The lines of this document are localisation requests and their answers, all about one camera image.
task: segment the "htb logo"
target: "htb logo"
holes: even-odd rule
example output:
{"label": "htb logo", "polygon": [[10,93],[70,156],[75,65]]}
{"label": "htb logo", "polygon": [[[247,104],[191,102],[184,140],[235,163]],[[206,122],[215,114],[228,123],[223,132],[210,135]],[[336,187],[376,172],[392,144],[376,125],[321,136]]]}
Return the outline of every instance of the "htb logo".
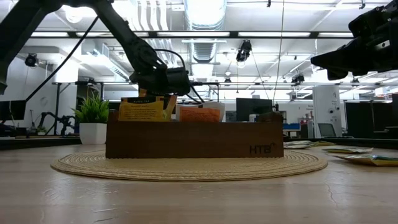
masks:
{"label": "htb logo", "polygon": [[271,143],[270,145],[255,145],[250,146],[250,154],[265,154],[271,153],[271,148],[275,146],[275,143]]}

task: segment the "woven placemat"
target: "woven placemat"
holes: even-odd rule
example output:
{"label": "woven placemat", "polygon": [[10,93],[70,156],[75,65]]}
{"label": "woven placemat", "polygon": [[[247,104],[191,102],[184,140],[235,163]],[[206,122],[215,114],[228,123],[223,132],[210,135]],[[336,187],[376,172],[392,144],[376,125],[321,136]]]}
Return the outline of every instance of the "woven placemat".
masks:
{"label": "woven placemat", "polygon": [[78,152],[54,161],[55,170],[109,179],[148,181],[253,180],[304,174],[327,161],[285,150],[281,158],[106,159],[105,151]]}

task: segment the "desk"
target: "desk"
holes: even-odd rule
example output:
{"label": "desk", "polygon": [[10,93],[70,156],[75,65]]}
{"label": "desk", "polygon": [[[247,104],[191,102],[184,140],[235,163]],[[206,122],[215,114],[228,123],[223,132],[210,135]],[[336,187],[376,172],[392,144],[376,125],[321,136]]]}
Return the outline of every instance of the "desk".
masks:
{"label": "desk", "polygon": [[283,132],[286,132],[288,137],[290,137],[290,138],[291,138],[291,133],[295,132],[296,138],[300,138],[301,129],[284,129]]}
{"label": "desk", "polygon": [[[329,160],[290,177],[208,183],[108,180],[54,171],[73,152],[104,146],[0,151],[0,223],[396,223],[398,168]],[[375,150],[398,156],[398,151]]]}

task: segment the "potted plant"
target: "potted plant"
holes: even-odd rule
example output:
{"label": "potted plant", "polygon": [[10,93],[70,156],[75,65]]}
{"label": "potted plant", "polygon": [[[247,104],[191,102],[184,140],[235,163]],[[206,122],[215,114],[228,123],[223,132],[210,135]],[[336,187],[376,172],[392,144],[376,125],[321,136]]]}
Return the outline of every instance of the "potted plant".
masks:
{"label": "potted plant", "polygon": [[106,141],[106,122],[108,121],[109,101],[101,101],[97,95],[83,101],[79,110],[74,110],[80,123],[82,144],[104,144]]}
{"label": "potted plant", "polygon": [[39,126],[36,128],[37,135],[45,135],[47,133],[47,129],[43,126]]}

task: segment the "green plant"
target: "green plant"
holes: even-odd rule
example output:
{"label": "green plant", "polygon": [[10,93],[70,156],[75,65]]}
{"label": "green plant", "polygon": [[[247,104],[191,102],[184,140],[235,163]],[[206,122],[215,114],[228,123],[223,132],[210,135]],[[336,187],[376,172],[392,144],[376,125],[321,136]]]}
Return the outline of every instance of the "green plant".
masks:
{"label": "green plant", "polygon": [[106,123],[108,121],[109,101],[101,101],[97,95],[84,100],[80,110],[72,109],[80,123]]}
{"label": "green plant", "polygon": [[39,126],[39,127],[36,128],[36,131],[38,133],[46,133],[47,129],[45,127],[43,127],[43,126]]}

